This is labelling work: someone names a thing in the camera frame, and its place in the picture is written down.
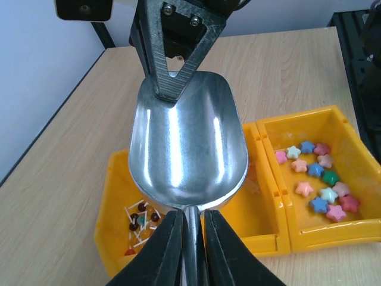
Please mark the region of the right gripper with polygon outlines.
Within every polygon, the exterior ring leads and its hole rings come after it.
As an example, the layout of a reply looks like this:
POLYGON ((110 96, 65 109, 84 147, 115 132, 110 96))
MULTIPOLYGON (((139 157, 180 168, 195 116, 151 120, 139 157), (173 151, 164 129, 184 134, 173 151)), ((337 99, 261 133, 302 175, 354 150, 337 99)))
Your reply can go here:
POLYGON ((162 100, 176 102, 238 1, 138 1, 129 44, 162 100))

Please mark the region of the yellow star candy bin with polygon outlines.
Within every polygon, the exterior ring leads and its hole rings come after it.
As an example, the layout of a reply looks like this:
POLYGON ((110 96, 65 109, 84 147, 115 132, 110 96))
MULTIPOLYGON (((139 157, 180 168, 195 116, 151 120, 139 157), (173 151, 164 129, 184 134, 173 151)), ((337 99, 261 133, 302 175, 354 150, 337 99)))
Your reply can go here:
POLYGON ((331 105, 261 119, 293 252, 380 241, 380 164, 331 105))

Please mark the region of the metal scoop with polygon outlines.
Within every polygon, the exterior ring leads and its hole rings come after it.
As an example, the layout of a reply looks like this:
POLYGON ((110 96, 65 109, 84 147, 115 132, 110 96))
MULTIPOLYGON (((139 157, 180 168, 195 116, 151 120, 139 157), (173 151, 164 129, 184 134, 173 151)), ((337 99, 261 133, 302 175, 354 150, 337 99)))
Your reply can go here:
POLYGON ((207 285, 201 214, 226 204, 242 185, 248 150, 231 88, 198 71, 175 103, 158 99, 147 76, 138 92, 129 170, 144 196, 183 215, 183 285, 207 285))

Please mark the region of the yellow lollipop bin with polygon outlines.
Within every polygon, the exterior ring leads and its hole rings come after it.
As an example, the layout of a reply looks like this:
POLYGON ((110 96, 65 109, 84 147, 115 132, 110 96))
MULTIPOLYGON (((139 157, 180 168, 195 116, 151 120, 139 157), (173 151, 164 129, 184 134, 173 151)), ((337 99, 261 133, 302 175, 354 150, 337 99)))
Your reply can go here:
POLYGON ((135 185, 128 155, 121 150, 110 156, 95 226, 95 244, 110 278, 139 254, 165 218, 135 185))

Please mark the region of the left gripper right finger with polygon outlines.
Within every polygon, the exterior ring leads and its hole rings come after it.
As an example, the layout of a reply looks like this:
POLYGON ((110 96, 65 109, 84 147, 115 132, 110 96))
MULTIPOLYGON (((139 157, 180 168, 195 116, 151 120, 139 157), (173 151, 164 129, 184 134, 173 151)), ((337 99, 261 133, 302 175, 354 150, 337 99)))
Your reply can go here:
POLYGON ((245 246, 217 210, 204 213, 207 271, 210 285, 284 285, 245 246))

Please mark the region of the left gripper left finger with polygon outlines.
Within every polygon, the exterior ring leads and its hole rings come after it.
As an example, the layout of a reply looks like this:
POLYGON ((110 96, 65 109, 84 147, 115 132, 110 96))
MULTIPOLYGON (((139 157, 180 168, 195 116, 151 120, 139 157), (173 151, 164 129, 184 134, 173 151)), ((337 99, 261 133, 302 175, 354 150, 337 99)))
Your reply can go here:
POLYGON ((182 231, 183 212, 168 212, 139 254, 107 284, 180 285, 182 231))

